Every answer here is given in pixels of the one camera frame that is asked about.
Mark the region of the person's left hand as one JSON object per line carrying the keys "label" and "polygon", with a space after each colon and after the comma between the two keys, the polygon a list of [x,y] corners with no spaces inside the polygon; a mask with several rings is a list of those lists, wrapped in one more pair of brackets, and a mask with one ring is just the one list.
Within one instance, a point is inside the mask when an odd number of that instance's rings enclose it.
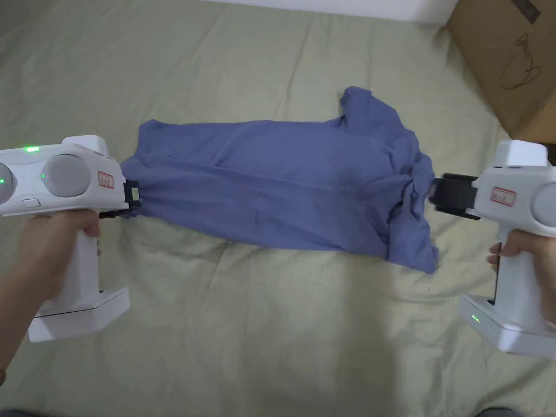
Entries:
{"label": "person's left hand", "polygon": [[30,219],[20,237],[17,260],[1,283],[1,307],[21,307],[34,315],[63,287],[79,232],[100,237],[98,214],[91,210],[61,211]]}

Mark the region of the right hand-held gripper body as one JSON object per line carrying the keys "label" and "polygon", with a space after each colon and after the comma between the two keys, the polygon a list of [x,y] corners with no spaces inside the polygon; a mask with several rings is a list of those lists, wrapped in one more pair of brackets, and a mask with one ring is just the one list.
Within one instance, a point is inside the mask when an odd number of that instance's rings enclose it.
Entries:
{"label": "right hand-held gripper body", "polygon": [[[500,142],[491,165],[479,177],[453,177],[451,195],[456,215],[495,222],[501,244],[513,230],[555,235],[555,168],[541,144]],[[462,295],[458,314],[503,352],[555,353],[555,327],[541,314],[530,253],[500,257],[494,297]]]}

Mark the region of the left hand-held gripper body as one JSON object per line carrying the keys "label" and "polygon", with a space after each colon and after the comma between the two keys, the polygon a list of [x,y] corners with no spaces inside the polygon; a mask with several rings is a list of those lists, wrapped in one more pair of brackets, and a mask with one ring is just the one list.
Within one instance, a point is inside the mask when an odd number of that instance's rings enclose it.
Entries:
{"label": "left hand-held gripper body", "polygon": [[[96,135],[1,151],[1,215],[91,210],[113,218],[131,210],[131,182]],[[127,288],[100,290],[96,241],[78,233],[64,286],[30,324],[32,343],[101,331],[130,308]]]}

